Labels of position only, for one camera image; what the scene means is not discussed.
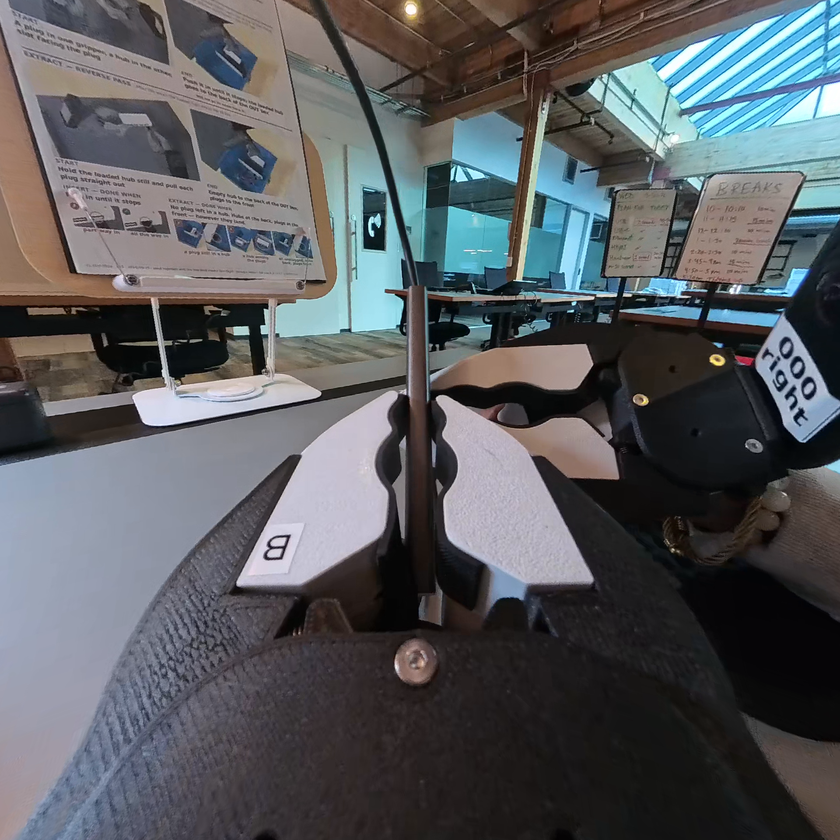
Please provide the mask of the black box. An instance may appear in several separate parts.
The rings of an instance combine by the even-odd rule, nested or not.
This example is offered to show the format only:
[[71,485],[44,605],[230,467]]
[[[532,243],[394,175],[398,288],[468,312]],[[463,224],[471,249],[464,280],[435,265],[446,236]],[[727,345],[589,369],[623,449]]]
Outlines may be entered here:
[[1,455],[49,445],[54,435],[38,391],[24,381],[1,383]]

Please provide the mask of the wooden panel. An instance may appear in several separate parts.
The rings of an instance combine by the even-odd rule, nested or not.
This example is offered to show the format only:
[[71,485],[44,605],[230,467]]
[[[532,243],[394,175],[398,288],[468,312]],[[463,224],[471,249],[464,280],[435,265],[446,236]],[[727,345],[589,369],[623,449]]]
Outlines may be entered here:
[[219,280],[214,288],[190,280],[186,294],[175,295],[147,285],[116,289],[110,276],[71,271],[5,44],[1,50],[2,305],[122,306],[151,298],[171,305],[268,301],[270,294],[259,292],[254,280],[242,282],[243,290],[231,280]]

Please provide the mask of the long office desk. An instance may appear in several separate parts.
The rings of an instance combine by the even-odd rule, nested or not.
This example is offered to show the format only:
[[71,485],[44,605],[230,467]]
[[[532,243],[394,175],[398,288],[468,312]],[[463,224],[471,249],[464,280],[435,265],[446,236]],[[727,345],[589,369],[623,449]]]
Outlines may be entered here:
[[549,323],[561,319],[576,305],[590,303],[593,295],[548,290],[522,291],[498,295],[494,291],[465,291],[434,288],[426,291],[427,301],[443,302],[442,321],[455,320],[462,314],[487,317],[490,323],[489,347],[494,349],[510,339],[514,319],[543,319]]

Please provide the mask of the small handwritten whiteboard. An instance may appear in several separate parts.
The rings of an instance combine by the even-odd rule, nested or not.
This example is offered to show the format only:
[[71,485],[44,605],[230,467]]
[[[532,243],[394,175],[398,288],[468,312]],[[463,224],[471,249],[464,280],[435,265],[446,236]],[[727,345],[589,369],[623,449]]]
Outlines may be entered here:
[[619,279],[612,324],[618,323],[627,281],[657,277],[664,268],[677,199],[675,188],[614,193],[602,259],[602,278]]

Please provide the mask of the large handwritten whiteboard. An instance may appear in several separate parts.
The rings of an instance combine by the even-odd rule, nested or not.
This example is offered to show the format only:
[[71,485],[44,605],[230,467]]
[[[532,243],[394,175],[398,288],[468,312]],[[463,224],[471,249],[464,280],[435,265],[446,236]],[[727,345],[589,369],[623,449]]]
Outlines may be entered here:
[[698,330],[706,326],[719,287],[759,282],[804,182],[801,171],[706,177],[674,273],[707,289]]

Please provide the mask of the printed instruction poster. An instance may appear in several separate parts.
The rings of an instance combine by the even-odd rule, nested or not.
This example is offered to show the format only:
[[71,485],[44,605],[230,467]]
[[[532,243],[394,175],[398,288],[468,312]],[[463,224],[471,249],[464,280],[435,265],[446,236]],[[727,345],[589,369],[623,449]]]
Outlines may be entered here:
[[72,269],[325,287],[277,2],[2,2]]

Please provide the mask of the wooden pillar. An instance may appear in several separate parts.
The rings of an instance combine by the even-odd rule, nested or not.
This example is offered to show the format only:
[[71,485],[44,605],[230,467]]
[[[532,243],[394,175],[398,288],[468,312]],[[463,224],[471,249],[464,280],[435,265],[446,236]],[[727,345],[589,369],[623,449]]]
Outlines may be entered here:
[[545,124],[552,97],[548,70],[536,71],[528,78],[527,93],[518,180],[508,231],[508,281],[521,280],[524,274]]

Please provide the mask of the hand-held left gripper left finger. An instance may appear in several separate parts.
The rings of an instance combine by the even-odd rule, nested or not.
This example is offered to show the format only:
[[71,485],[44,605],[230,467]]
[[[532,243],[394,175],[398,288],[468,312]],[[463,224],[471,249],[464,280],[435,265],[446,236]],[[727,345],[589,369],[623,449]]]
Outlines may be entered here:
[[405,394],[385,392],[304,449],[238,590],[336,600],[357,630],[398,611],[411,591],[394,489],[406,414]]

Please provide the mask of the black office chair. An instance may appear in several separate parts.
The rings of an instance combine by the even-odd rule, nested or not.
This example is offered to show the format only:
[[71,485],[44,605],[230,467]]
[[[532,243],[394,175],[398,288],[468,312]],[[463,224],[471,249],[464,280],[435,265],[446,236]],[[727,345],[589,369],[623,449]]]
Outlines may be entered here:
[[[168,371],[182,380],[216,371],[229,360],[224,339],[211,337],[215,316],[202,306],[161,306],[160,322]],[[161,353],[151,307],[101,308],[103,332],[91,334],[98,360],[115,376],[115,387],[162,376]]]
[[[421,286],[432,291],[438,288],[441,275],[436,261],[417,261],[416,275]],[[443,350],[446,343],[469,335],[469,327],[455,320],[442,321],[443,302],[429,299],[427,302],[428,342],[431,350]]]

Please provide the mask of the black phone icon sign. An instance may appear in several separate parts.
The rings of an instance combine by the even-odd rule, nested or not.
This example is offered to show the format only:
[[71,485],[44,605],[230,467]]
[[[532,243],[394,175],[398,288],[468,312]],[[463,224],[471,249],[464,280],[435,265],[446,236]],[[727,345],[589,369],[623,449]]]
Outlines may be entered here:
[[386,191],[363,185],[361,188],[362,248],[386,252],[388,195]]

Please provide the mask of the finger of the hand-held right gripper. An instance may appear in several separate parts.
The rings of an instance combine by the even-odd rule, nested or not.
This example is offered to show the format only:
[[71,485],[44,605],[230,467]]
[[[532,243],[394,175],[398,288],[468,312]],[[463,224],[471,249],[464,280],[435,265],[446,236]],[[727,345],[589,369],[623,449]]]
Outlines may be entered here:
[[524,427],[501,426],[530,456],[548,460],[571,479],[619,480],[616,453],[583,418],[557,416]]
[[516,403],[529,411],[579,411],[598,398],[594,370],[584,344],[511,346],[438,371],[430,392],[473,408]]

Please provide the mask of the white document stand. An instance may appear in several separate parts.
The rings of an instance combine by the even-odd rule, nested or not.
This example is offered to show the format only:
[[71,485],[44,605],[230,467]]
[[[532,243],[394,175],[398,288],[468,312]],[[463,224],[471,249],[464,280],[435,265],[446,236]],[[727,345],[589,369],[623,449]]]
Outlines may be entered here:
[[[129,269],[118,259],[104,233],[95,228],[118,269],[112,285],[150,299],[154,312],[157,342],[161,353],[163,387],[133,394],[133,404],[140,420],[150,427],[173,427],[210,419],[226,418],[305,403],[320,396],[320,391],[298,379],[277,374],[277,308],[282,298],[296,300],[305,290],[304,280],[277,278],[225,279],[192,277],[176,271]],[[246,377],[216,382],[180,385],[172,378],[165,359],[160,322],[162,296],[198,298],[200,296],[243,295],[266,301],[268,309],[268,344],[263,371]]]

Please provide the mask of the glass office partition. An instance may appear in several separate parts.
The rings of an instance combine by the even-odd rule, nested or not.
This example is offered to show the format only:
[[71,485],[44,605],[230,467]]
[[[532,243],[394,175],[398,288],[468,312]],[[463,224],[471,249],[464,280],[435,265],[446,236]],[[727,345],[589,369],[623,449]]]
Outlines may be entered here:
[[[424,174],[421,259],[450,274],[482,275],[508,264],[508,237],[516,186],[467,165],[446,161]],[[589,216],[536,192],[523,275],[547,279],[551,271],[571,280],[581,264]]]

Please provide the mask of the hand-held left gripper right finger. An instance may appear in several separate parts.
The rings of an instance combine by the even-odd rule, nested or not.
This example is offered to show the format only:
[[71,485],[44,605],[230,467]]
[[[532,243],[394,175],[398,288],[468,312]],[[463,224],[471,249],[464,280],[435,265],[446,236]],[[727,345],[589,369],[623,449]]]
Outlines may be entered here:
[[444,627],[482,627],[499,604],[526,613],[595,593],[595,577],[534,458],[451,397],[433,399],[435,549]]

